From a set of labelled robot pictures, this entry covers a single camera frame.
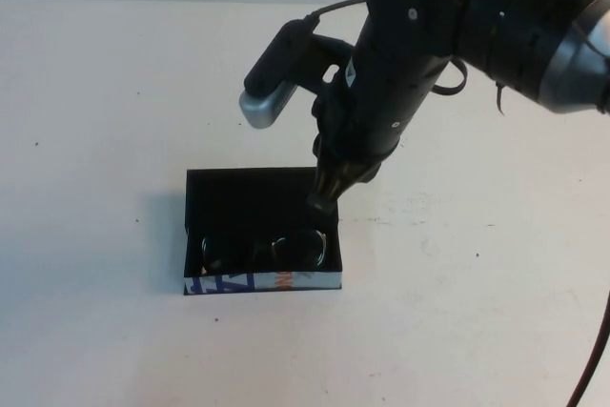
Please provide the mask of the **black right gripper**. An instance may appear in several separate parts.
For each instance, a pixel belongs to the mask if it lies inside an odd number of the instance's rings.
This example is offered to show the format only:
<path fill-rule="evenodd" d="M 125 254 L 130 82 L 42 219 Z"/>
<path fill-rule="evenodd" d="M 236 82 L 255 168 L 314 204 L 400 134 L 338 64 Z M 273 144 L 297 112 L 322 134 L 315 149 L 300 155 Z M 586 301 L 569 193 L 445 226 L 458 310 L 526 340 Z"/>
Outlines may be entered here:
<path fill-rule="evenodd" d="M 449 64 L 416 52 L 384 57 L 357 47 L 329 94 L 315 104 L 317 166 L 307 205 L 330 214 L 347 185 L 371 182 Z"/>

